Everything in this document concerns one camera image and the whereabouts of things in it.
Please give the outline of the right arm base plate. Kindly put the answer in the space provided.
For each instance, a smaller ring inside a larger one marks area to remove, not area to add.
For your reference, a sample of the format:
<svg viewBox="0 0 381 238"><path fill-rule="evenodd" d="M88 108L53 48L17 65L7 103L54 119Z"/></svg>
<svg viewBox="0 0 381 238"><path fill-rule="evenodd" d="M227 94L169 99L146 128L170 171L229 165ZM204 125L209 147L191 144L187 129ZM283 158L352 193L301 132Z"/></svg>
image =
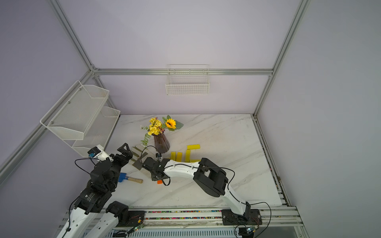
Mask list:
<svg viewBox="0 0 381 238"><path fill-rule="evenodd" d="M223 209L222 222L224 226L233 225L262 225L262 216L258 209L251 209L248 216L241 216L233 213L231 210Z"/></svg>

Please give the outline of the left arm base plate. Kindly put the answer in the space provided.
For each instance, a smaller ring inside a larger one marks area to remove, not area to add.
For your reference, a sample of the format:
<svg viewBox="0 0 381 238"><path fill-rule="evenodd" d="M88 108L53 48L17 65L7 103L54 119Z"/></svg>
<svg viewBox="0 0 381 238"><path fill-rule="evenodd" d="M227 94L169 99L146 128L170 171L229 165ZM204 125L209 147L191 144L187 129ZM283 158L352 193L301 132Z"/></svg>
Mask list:
<svg viewBox="0 0 381 238"><path fill-rule="evenodd" d="M145 217L145 211L122 211L116 214L112 212L106 212L100 219L100 225L115 227L136 227L143 223Z"/></svg>

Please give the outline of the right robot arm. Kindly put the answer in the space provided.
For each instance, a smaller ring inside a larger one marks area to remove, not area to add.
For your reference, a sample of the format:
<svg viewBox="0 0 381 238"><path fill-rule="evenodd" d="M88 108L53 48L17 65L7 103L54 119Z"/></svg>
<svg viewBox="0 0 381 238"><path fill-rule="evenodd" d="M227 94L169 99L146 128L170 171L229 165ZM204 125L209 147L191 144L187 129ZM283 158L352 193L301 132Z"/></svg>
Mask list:
<svg viewBox="0 0 381 238"><path fill-rule="evenodd" d="M207 158L195 163L182 163L170 159L145 159L142 167L150 172L153 181L174 177L192 179L206 194L221 198L239 219L248 221L251 205L232 188L227 168L219 167Z"/></svg>

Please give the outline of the aluminium mounting rail base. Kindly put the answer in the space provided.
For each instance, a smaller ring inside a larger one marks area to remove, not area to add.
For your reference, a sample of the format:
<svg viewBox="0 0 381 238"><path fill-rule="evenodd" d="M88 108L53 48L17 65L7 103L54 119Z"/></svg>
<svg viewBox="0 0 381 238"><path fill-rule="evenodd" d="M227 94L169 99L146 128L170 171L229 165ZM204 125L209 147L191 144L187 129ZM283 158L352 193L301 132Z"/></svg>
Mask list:
<svg viewBox="0 0 381 238"><path fill-rule="evenodd" d="M263 224L224 226L222 208L200 209L141 209L145 211L143 223L136 227L116 227L104 238L307 238L309 235L296 207L264 207L256 205ZM106 212L102 210L79 238L98 225ZM65 215L55 237L69 218Z"/></svg>

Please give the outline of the white grey work glove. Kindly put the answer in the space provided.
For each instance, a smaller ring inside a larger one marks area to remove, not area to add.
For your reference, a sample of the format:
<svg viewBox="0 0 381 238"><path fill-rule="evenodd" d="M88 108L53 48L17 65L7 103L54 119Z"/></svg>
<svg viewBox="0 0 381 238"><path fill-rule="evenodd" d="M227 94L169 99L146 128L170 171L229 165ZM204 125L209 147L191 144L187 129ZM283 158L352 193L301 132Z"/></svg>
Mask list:
<svg viewBox="0 0 381 238"><path fill-rule="evenodd" d="M143 168L143 162L148 158L148 157L154 157L152 152L150 151L150 148L145 149L142 145L138 144L136 146L133 146L131 148L131 151L133 153L133 158L132 158L132 165L138 169L139 171Z"/></svg>

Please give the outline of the purple ribbed glass vase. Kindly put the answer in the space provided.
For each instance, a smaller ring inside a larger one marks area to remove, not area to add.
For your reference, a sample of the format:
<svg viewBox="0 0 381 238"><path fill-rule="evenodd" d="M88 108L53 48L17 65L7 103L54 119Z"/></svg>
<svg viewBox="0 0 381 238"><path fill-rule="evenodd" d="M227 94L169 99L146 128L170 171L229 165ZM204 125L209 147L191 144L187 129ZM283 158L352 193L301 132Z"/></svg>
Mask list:
<svg viewBox="0 0 381 238"><path fill-rule="evenodd" d="M154 135L154 146L158 153L164 154L169 151L170 143L164 133Z"/></svg>

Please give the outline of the yellow artificial flower bouquet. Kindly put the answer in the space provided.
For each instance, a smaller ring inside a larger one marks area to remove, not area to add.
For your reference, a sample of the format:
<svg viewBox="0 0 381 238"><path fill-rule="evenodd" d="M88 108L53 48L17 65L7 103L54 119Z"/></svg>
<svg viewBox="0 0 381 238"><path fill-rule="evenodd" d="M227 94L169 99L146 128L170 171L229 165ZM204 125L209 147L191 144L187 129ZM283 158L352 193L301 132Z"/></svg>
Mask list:
<svg viewBox="0 0 381 238"><path fill-rule="evenodd" d="M159 117L153 117L149 120L148 126L140 126L141 130L145 131L144 138L141 144L144 147L149 146L149 140L154 139L154 135L162 134L166 131L178 131L184 126L183 123L173 119L170 115L163 117L162 120Z"/></svg>

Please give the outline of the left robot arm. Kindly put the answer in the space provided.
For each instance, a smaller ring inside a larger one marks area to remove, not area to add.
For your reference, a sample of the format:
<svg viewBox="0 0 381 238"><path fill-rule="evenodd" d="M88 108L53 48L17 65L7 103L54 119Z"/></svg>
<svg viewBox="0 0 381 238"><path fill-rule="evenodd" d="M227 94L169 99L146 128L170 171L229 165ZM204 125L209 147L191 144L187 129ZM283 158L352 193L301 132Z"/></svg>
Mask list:
<svg viewBox="0 0 381 238"><path fill-rule="evenodd" d="M102 211L106 202L115 192L121 168L133 157L128 144L118 148L118 154L107 154L101 145L88 151L90 160L96 159L94 169L86 188L74 200L69 210L69 218L58 234L59 238L79 238L90 223ZM129 207L114 201L108 205L98 225L86 235L88 238L103 238L117 226L124 226L131 220Z"/></svg>

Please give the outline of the white two-tier mesh shelf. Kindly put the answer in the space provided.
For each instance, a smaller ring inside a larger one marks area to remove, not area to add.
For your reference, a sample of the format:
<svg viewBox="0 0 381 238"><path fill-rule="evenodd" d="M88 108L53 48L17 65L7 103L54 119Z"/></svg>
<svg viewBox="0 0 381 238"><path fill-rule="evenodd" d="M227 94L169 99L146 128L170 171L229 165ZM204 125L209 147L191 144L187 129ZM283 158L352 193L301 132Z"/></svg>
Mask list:
<svg viewBox="0 0 381 238"><path fill-rule="evenodd" d="M76 81L44 115L40 124L82 157L101 145L106 147L120 118L107 106L109 90Z"/></svg>

